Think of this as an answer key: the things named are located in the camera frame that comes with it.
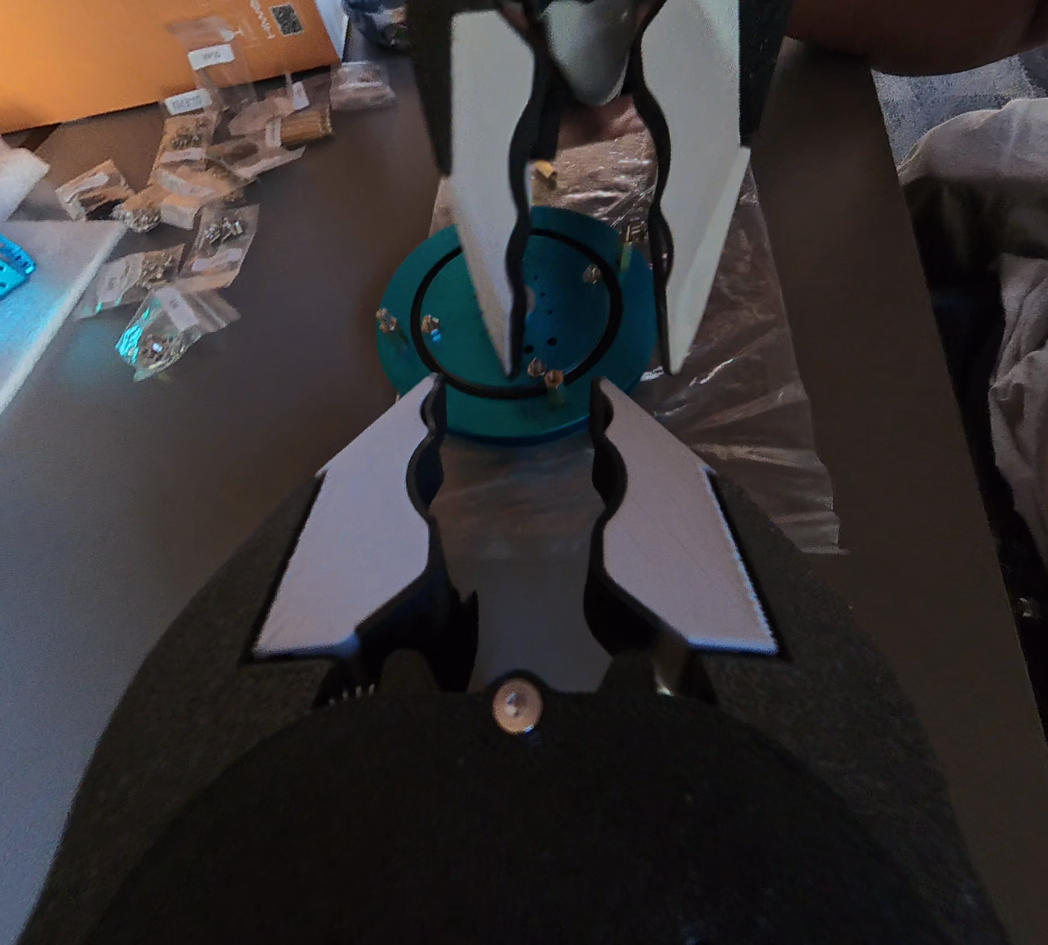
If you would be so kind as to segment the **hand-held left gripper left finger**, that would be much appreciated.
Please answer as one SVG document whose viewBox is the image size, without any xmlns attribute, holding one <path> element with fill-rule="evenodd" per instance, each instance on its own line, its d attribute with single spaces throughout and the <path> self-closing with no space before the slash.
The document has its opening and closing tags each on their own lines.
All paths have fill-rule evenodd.
<svg viewBox="0 0 1048 945">
<path fill-rule="evenodd" d="M 424 576 L 432 540 L 409 471 L 442 393 L 427 375 L 321 468 L 254 656 L 352 657 L 366 621 Z"/>
</svg>

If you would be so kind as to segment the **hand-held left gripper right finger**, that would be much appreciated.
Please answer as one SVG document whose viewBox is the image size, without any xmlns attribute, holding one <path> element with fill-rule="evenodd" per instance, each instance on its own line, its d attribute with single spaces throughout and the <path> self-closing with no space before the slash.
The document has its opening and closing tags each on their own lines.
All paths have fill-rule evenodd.
<svg viewBox="0 0 1048 945">
<path fill-rule="evenodd" d="M 779 643 L 714 472 L 605 378 L 591 388 L 596 579 L 686 650 L 776 655 Z"/>
</svg>

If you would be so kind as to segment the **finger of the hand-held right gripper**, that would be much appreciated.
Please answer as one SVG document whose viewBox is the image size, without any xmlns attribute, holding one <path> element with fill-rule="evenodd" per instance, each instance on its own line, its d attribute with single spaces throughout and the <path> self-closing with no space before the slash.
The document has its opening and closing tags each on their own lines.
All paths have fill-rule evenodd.
<svg viewBox="0 0 1048 945">
<path fill-rule="evenodd" d="M 665 0 L 640 35 L 638 114 L 656 145 L 650 243 L 663 368 L 701 326 L 751 151 L 741 141 L 740 0 Z"/>
<path fill-rule="evenodd" d="M 481 317 L 505 375 L 515 366 L 506 254 L 519 216 L 509 152 L 531 98 L 533 70 L 531 48 L 500 12 L 452 18 L 452 204 Z"/>
</svg>

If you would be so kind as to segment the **blue metal turntable disc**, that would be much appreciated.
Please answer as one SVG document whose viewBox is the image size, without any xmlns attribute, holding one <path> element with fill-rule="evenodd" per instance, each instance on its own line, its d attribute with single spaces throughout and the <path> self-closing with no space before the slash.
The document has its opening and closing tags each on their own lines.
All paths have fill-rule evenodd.
<svg viewBox="0 0 1048 945">
<path fill-rule="evenodd" d="M 508 377 L 492 349 L 457 228 L 437 230 L 407 256 L 379 303 L 410 339 L 397 350 L 377 330 L 386 376 L 403 396 L 427 375 L 442 375 L 449 433 L 473 441 L 527 445 L 584 428 L 592 379 L 631 391 L 657 346 L 651 269 L 636 248 L 629 272 L 618 274 L 620 243 L 597 218 L 532 210 L 523 257 L 529 313 L 521 368 Z M 547 370 L 564 373 L 564 406 L 547 401 Z"/>
</svg>

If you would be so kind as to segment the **clear plastic bag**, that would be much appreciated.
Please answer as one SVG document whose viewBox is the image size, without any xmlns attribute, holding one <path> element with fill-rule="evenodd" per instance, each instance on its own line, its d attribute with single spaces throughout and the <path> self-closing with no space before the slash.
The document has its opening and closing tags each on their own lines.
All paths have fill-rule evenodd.
<svg viewBox="0 0 1048 945">
<path fill-rule="evenodd" d="M 750 170 L 687 361 L 674 376 L 653 365 L 632 397 L 742 488 L 801 551 L 843 553 Z M 505 558 L 518 545 L 573 551 L 596 519 L 585 431 L 534 446 L 447 438 L 441 457 L 435 507 L 451 529 L 452 555 Z"/>
</svg>

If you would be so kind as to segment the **black wrapped bundle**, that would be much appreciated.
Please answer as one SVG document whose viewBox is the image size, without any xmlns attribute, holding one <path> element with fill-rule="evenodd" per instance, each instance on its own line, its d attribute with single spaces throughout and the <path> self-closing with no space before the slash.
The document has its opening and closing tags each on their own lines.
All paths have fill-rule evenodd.
<svg viewBox="0 0 1048 945">
<path fill-rule="evenodd" d="M 407 0 L 342 0 L 350 26 L 370 44 L 409 51 Z"/>
</svg>

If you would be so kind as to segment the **pile of small screw bags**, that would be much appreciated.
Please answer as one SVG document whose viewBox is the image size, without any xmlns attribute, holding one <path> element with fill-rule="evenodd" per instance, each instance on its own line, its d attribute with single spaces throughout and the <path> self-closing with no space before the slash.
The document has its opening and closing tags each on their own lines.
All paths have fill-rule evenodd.
<svg viewBox="0 0 1048 945">
<path fill-rule="evenodd" d="M 136 381 L 163 374 L 238 317 L 220 292 L 240 273 L 258 232 L 260 208 L 245 203 L 245 189 L 330 137 L 334 112 L 380 109 L 395 98 L 374 61 L 341 62 L 305 79 L 285 73 L 259 97 L 225 21 L 169 31 L 185 47 L 195 87 L 163 100 L 162 136 L 144 186 L 135 191 L 105 160 L 57 190 L 77 221 L 114 219 L 140 235 L 159 226 L 194 234 L 190 245 L 104 265 L 82 301 L 81 318 L 136 306 L 115 346 Z"/>
</svg>

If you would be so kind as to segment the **white foam sheet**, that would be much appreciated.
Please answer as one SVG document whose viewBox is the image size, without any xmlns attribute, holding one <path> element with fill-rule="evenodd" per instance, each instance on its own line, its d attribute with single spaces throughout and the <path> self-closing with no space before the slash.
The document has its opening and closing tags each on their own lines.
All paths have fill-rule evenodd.
<svg viewBox="0 0 1048 945">
<path fill-rule="evenodd" d="M 29 280 L 1 304 L 1 406 L 17 395 L 99 267 L 124 236 L 118 221 L 10 221 L 2 235 L 35 262 Z"/>
</svg>

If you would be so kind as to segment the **small white foam piece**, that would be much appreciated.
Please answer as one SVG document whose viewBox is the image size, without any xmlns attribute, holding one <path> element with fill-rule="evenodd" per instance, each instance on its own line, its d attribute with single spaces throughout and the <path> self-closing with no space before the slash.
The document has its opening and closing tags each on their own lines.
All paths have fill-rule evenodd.
<svg viewBox="0 0 1048 945">
<path fill-rule="evenodd" d="M 49 164 L 32 151 L 1 140 L 1 224 L 10 220 L 48 171 Z"/>
</svg>

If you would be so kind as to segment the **blue metal bracket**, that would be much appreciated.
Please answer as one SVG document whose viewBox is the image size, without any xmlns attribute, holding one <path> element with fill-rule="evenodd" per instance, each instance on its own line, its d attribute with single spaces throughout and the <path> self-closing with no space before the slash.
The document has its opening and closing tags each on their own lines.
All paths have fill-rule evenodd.
<svg viewBox="0 0 1048 945">
<path fill-rule="evenodd" d="M 32 256 L 1 234 L 1 300 L 26 286 L 36 268 Z"/>
</svg>

